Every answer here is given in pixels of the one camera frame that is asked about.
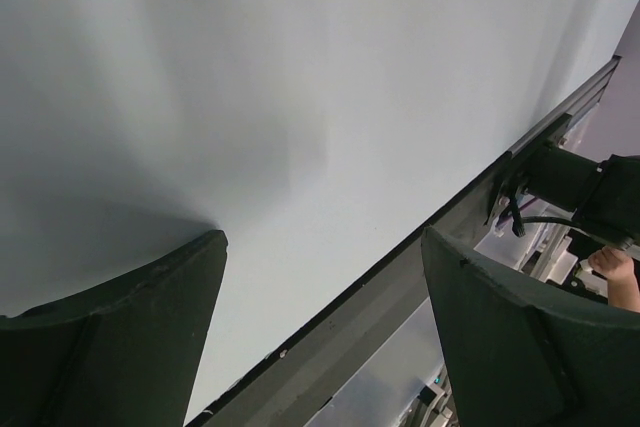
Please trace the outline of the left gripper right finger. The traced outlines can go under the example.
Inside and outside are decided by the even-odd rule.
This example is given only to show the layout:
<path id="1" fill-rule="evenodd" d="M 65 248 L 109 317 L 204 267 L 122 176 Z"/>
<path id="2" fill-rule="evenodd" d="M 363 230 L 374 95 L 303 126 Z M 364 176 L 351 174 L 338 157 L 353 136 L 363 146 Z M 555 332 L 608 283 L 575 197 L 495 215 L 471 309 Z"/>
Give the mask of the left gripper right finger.
<path id="1" fill-rule="evenodd" d="M 636 426 L 639 316 L 428 227 L 427 289 L 463 426 Z"/>

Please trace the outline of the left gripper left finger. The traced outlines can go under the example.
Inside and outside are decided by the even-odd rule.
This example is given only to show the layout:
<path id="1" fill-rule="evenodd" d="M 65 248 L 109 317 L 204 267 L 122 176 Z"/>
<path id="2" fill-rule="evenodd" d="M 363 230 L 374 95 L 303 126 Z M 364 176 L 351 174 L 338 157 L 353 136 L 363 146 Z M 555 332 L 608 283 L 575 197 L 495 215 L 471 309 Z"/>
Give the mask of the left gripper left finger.
<path id="1" fill-rule="evenodd" d="M 183 425 L 227 246 L 210 230 L 93 288 L 2 317 L 2 425 Z"/>

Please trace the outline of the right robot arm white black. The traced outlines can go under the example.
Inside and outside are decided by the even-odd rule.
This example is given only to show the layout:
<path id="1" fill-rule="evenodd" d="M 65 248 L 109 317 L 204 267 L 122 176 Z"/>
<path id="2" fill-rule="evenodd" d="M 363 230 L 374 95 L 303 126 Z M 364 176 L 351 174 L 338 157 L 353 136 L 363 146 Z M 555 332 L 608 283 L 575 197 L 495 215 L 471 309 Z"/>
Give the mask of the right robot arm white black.
<path id="1" fill-rule="evenodd" d="M 489 206 L 501 197 L 515 221 L 516 236 L 534 223 L 521 215 L 517 195 L 527 193 L 571 218 L 558 222 L 620 250 L 639 244 L 639 158 L 613 155 L 600 163 L 549 142 L 511 158 L 498 174 Z"/>

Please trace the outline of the bare human hand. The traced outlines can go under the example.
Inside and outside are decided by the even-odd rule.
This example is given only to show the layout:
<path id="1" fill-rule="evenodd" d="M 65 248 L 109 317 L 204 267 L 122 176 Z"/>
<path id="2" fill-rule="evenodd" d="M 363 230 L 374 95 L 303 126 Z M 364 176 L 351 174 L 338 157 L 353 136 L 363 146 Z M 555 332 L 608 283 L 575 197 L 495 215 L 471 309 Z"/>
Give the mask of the bare human hand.
<path id="1" fill-rule="evenodd" d="M 587 262 L 606 279 L 610 306 L 636 313 L 640 311 L 639 285 L 634 260 L 630 256 L 605 246 L 591 254 Z"/>

